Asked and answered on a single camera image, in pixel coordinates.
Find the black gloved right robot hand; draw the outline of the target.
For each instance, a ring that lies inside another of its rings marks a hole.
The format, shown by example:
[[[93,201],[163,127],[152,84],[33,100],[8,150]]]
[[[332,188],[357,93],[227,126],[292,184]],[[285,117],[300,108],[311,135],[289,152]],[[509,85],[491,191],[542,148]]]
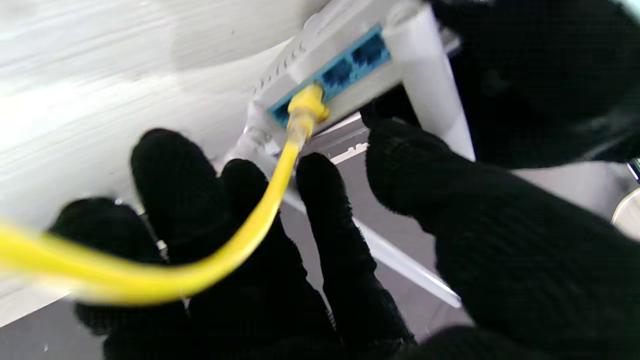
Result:
[[[639,244],[610,222],[396,120],[372,126],[366,177],[435,237],[436,268],[473,325],[417,342],[352,218],[338,168],[297,166],[323,294],[276,218],[239,269],[155,306],[78,301],[105,360],[637,360]]]

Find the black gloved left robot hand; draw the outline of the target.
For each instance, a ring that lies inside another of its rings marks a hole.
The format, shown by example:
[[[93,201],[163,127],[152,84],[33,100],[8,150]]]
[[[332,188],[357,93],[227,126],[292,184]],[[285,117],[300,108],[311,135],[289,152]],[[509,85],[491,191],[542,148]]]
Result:
[[[476,160],[506,169],[639,157],[631,0],[430,0]]]

